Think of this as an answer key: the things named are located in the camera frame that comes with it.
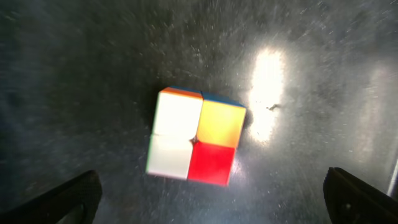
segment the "2x2 puzzle cube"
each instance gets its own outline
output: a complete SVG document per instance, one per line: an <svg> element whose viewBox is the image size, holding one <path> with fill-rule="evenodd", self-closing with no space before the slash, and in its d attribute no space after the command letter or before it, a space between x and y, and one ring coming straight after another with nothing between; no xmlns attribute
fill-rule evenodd
<svg viewBox="0 0 398 224"><path fill-rule="evenodd" d="M175 86L159 92L147 173L227 185L246 109Z"/></svg>

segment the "rubik's cube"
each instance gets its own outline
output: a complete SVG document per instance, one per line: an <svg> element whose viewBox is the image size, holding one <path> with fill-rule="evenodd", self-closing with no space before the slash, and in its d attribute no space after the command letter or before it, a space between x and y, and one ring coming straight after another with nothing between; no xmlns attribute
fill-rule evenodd
<svg viewBox="0 0 398 224"><path fill-rule="evenodd" d="M176 86L159 92L148 174L227 185L246 109Z"/></svg>

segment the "blue edge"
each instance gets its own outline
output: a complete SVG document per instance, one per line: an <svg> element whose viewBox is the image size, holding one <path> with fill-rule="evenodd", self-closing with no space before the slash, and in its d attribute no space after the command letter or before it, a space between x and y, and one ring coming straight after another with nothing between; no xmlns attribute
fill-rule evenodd
<svg viewBox="0 0 398 224"><path fill-rule="evenodd" d="M178 90L185 90L185 91L192 91L194 93L201 93L201 95L203 96L204 100L210 100L210 101L219 102L219 103L226 103L226 104L229 104L229 105L240 106L240 107L245 108L245 106L243 106L242 104L240 104L240 103L238 103L236 101L230 100L230 99L228 99L225 96L213 95L213 94L210 94L210 93L204 93L202 91L192 90L192 89L189 89L189 88L182 88L182 87L179 87L179 86L170 86L170 87L178 89Z"/></svg>

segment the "gray surface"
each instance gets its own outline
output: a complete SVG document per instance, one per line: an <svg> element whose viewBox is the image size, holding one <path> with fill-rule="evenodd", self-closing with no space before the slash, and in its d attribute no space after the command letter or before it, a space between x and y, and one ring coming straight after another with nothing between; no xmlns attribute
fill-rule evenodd
<svg viewBox="0 0 398 224"><path fill-rule="evenodd" d="M0 211L88 169L95 223L329 223L330 166L389 188L398 1L0 5ZM145 175L167 85L248 106L229 187Z"/></svg>

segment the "red square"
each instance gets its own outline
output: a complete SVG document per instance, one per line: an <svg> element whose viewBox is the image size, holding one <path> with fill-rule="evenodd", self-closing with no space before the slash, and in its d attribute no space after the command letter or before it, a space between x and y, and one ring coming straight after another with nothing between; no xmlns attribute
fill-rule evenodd
<svg viewBox="0 0 398 224"><path fill-rule="evenodd" d="M228 185L235 148L198 141L193 146L188 180Z"/></svg>

